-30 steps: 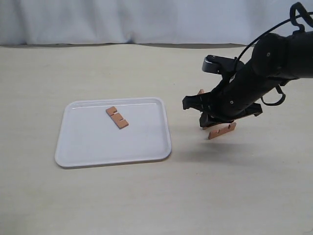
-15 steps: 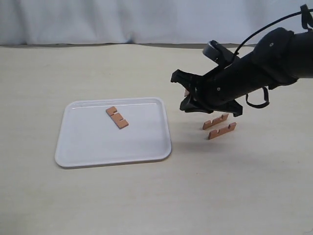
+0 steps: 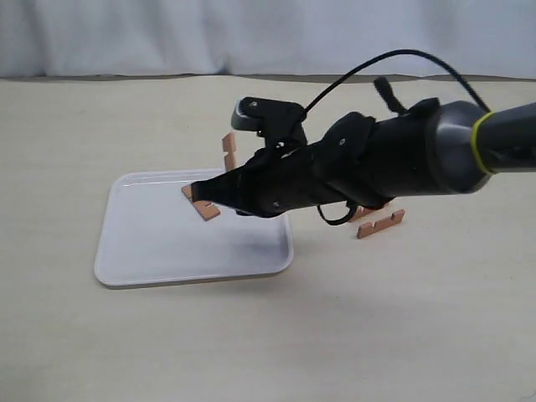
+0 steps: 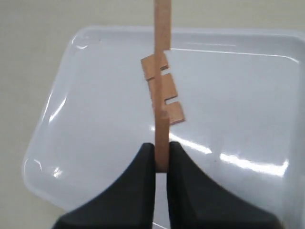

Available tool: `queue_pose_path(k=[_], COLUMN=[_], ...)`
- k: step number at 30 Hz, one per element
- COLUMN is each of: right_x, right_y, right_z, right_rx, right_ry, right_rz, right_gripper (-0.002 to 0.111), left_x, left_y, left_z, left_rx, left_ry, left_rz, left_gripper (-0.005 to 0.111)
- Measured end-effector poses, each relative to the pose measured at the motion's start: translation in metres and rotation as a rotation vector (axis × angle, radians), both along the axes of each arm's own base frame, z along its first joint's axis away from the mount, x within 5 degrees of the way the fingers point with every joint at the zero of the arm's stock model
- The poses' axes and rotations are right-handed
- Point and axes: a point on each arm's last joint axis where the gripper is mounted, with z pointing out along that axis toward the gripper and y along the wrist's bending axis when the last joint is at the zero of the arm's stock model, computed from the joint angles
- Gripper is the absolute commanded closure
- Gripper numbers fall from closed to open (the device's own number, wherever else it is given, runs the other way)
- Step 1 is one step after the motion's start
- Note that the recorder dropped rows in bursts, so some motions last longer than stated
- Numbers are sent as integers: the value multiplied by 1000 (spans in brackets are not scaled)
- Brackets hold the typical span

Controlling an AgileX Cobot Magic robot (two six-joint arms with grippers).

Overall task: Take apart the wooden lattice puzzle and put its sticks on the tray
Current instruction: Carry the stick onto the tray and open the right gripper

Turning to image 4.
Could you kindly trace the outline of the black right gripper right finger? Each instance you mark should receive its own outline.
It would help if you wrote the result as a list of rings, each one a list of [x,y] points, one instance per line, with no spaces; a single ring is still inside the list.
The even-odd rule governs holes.
[[[178,142],[169,144],[167,200],[172,229],[281,229],[278,218],[209,178]]]

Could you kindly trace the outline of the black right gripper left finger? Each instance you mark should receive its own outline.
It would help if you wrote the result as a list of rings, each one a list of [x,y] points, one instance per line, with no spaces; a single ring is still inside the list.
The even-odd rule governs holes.
[[[122,175],[94,199],[58,218],[55,229],[151,229],[154,145],[144,143]]]

